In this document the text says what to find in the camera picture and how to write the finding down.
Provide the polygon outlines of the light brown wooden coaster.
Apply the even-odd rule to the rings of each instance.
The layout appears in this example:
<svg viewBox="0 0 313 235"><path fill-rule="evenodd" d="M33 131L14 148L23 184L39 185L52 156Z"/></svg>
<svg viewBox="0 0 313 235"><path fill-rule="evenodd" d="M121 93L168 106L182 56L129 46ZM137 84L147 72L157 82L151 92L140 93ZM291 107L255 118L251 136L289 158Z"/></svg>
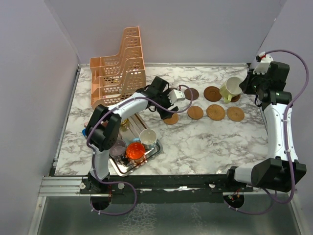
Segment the light brown wooden coaster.
<svg viewBox="0 0 313 235"><path fill-rule="evenodd" d="M203 117L203 109L199 106L194 105L188 108L187 114L191 119L198 120Z"/></svg>

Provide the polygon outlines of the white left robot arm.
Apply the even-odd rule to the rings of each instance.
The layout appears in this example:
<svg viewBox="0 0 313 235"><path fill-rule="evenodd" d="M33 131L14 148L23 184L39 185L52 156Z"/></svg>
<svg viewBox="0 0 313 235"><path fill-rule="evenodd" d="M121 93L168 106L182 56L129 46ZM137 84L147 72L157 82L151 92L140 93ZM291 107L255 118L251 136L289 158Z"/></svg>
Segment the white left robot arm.
<svg viewBox="0 0 313 235"><path fill-rule="evenodd" d="M99 104L93 111L85 133L87 147L92 150L91 187L97 193L107 190L109 176L109 152L118 139L121 122L130 116L148 109L156 108L161 119L167 119L179 111L174 104L184 100L181 88L170 88L169 83L156 76L150 85L140 88L133 95L114 105Z"/></svg>

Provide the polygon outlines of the white blue mug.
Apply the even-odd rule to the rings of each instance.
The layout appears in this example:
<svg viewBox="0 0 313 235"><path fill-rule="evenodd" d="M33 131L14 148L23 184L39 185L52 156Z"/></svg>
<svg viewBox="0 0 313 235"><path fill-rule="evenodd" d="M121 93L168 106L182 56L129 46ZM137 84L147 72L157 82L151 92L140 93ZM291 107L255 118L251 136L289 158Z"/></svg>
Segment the white blue mug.
<svg viewBox="0 0 313 235"><path fill-rule="evenodd" d="M146 150L150 150L156 146L157 134L152 129L144 129L141 131L138 138L133 139L133 142L139 142Z"/></svg>

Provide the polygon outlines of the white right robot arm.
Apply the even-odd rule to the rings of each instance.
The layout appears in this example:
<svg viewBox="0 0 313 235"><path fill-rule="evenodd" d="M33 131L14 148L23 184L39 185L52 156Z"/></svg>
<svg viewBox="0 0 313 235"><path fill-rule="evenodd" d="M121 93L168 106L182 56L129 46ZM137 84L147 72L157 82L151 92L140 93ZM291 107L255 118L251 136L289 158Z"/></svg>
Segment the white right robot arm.
<svg viewBox="0 0 313 235"><path fill-rule="evenodd" d="M268 133L267 159L251 167L233 166L227 171L225 187L236 191L242 185L289 192L304 177L306 165L298 161L291 129L292 95L284 91L289 65L263 58L249 69L239 85L245 94L261 102Z"/></svg>

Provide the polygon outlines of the dark brown wooden coaster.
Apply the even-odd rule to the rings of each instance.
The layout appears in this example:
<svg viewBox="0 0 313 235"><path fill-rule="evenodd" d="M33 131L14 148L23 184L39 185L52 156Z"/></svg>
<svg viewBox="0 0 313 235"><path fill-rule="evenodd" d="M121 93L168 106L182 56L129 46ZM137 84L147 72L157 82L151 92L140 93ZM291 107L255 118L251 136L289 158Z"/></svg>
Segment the dark brown wooden coaster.
<svg viewBox="0 0 313 235"><path fill-rule="evenodd" d="M194 88L186 89L184 95L187 100L191 100L191 98L197 100L199 98L199 92Z"/></svg>

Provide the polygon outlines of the woven rattan coaster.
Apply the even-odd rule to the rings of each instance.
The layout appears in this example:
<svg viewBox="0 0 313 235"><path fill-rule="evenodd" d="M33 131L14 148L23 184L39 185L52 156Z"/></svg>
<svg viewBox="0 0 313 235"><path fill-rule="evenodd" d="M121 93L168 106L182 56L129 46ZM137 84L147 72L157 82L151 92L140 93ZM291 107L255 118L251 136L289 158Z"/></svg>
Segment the woven rattan coaster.
<svg viewBox="0 0 313 235"><path fill-rule="evenodd" d="M229 107L226 113L232 121L240 122L245 118L243 110L239 107Z"/></svg>
<svg viewBox="0 0 313 235"><path fill-rule="evenodd" d="M225 117L225 110L222 106L217 104L212 104L207 107L206 113L208 117L215 121L220 121Z"/></svg>

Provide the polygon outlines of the light beech wooden coaster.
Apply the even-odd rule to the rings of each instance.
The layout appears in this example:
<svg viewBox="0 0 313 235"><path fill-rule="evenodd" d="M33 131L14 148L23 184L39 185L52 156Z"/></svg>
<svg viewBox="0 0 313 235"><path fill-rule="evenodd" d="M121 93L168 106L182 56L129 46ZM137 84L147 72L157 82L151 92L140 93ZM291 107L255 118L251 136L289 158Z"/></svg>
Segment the light beech wooden coaster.
<svg viewBox="0 0 313 235"><path fill-rule="evenodd" d="M164 119L163 121L164 121L164 123L166 123L168 125L174 125L178 122L178 120L179 120L178 114L174 113L171 118Z"/></svg>

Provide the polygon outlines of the brown ringed wooden saucer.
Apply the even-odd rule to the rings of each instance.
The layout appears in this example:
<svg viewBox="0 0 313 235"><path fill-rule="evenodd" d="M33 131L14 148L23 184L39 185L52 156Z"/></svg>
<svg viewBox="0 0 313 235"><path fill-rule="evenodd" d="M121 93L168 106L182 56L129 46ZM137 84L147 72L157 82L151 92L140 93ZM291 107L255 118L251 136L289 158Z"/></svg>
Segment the brown ringed wooden saucer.
<svg viewBox="0 0 313 235"><path fill-rule="evenodd" d="M203 95L204 95L205 99L207 99L211 102L217 102L222 98L222 96L220 94L220 89L215 87L215 86L206 87L204 92L203 92Z"/></svg>

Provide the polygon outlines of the white cream cup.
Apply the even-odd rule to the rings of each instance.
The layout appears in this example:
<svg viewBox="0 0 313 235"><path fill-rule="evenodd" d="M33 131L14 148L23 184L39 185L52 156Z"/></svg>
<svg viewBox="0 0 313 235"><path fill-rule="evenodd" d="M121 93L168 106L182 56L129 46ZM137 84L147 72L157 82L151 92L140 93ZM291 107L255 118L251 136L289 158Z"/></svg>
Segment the white cream cup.
<svg viewBox="0 0 313 235"><path fill-rule="evenodd" d="M230 103L233 97L241 94L242 89L239 86L241 83L242 79L238 77L230 77L223 83L220 87L220 94L224 103Z"/></svg>

